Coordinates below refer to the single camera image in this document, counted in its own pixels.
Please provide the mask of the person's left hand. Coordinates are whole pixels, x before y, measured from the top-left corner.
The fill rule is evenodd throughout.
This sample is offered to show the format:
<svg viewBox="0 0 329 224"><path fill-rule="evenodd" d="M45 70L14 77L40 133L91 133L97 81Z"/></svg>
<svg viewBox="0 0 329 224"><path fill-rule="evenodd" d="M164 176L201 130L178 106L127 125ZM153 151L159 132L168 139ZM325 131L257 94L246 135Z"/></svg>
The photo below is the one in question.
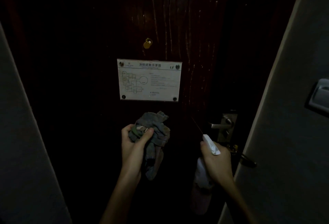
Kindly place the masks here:
<svg viewBox="0 0 329 224"><path fill-rule="evenodd" d="M139 181L141 178L144 149L134 149L135 143L131 142L129 138L129 131L133 126L133 124L130 124L121 130L122 168L120 174L124 178Z"/></svg>

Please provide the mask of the white spray bottle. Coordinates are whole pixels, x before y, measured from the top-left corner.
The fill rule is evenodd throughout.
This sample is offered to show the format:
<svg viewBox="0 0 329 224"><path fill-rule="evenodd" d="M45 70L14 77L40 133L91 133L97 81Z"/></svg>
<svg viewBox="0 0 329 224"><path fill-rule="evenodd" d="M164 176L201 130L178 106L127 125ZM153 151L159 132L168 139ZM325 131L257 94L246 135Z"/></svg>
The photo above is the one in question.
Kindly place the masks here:
<svg viewBox="0 0 329 224"><path fill-rule="evenodd" d="M208 174L203 157L198 158L191 191L190 208L196 215L204 215L211 202L214 183Z"/></svg>

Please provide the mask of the person's right forearm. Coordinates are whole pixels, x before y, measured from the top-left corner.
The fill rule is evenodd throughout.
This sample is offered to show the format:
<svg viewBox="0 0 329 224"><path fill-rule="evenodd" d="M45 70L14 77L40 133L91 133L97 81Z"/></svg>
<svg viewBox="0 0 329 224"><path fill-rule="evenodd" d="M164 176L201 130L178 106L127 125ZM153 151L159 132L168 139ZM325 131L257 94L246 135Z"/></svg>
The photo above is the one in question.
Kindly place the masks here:
<svg viewBox="0 0 329 224"><path fill-rule="evenodd" d="M226 203L234 224L257 224L233 179L221 184L226 194Z"/></svg>

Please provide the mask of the white evacuation plan sign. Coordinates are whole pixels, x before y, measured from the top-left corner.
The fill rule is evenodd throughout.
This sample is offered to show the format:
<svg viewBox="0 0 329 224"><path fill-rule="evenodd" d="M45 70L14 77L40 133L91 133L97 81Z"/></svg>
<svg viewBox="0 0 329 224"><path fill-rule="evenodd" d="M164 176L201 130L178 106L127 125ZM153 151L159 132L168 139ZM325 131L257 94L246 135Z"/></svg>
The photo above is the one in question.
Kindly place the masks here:
<svg viewBox="0 0 329 224"><path fill-rule="evenodd" d="M117 59L122 101L178 102L182 62Z"/></svg>

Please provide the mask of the person's left forearm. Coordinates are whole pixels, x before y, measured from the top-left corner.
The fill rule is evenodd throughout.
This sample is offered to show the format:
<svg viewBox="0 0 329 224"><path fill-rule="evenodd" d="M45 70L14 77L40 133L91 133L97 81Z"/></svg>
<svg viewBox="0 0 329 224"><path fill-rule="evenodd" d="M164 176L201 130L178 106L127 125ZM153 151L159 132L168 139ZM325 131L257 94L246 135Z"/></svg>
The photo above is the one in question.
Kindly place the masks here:
<svg viewBox="0 0 329 224"><path fill-rule="evenodd" d="M99 224L126 224L141 172L121 171Z"/></svg>

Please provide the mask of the grey cleaning rag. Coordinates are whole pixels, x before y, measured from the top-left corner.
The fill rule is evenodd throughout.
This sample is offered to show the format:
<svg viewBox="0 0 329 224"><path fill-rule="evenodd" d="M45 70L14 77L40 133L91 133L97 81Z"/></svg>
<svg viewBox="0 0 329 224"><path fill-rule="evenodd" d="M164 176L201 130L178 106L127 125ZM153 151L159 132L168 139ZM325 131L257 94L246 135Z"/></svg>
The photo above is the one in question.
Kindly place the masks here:
<svg viewBox="0 0 329 224"><path fill-rule="evenodd" d="M136 143L147 130L150 128L154 130L145 145L142 164L142 171L149 181L155 179L164 157L163 148L170 139L170 129L164 125L164 121L168 118L162 111L146 112L136 120L128 134L130 141Z"/></svg>

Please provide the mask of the person's right hand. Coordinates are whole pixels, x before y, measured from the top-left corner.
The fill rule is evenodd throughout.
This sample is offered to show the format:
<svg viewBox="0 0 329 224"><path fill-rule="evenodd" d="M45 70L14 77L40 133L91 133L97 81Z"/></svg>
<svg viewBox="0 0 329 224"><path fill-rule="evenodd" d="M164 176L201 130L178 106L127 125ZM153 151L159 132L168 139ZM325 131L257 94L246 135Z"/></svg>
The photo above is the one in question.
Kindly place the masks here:
<svg viewBox="0 0 329 224"><path fill-rule="evenodd" d="M207 144L204 141L200 142L201 152L210 177L217 184L224 186L233 181L231 153L226 147L218 143L215 145L220 151L219 155L213 155Z"/></svg>

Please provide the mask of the dark wooden door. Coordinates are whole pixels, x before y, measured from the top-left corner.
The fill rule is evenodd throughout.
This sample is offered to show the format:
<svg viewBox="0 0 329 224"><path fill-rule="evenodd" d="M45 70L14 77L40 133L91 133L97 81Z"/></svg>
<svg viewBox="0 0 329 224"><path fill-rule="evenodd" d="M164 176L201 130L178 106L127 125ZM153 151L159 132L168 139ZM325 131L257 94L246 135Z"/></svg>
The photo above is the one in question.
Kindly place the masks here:
<svg viewBox="0 0 329 224"><path fill-rule="evenodd" d="M129 222L217 224L190 195L208 122L237 113L243 150L295 0L0 0L0 23L74 224L97 223L121 167L120 132L162 111L171 129ZM146 38L153 40L143 48ZM179 101L122 101L117 59L182 62Z"/></svg>

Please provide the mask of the grey wall switch panel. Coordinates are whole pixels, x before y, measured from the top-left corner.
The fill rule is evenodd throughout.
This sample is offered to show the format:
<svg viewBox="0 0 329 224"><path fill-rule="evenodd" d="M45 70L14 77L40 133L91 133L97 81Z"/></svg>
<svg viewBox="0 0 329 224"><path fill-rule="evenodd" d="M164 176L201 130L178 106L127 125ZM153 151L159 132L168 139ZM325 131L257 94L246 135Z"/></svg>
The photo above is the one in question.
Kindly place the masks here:
<svg viewBox="0 0 329 224"><path fill-rule="evenodd" d="M319 79L313 84L304 107L329 118L329 77Z"/></svg>

